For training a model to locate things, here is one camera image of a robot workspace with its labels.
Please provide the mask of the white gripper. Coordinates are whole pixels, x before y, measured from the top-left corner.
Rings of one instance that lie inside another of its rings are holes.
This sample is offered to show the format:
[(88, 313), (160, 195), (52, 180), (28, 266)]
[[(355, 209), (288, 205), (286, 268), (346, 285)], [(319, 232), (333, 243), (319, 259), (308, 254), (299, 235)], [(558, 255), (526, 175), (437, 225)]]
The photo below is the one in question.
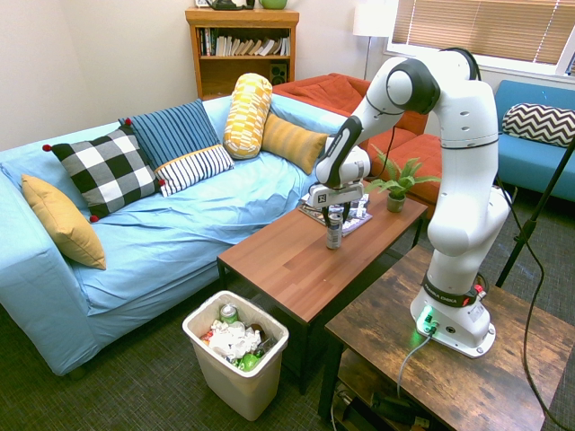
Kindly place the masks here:
[(323, 209), (325, 224), (331, 224), (329, 206), (343, 204), (342, 222), (345, 222), (349, 216), (350, 202), (361, 199), (363, 195), (363, 180), (345, 183), (338, 189), (331, 189), (317, 181), (309, 189), (309, 197), (306, 199), (306, 204), (310, 207)]

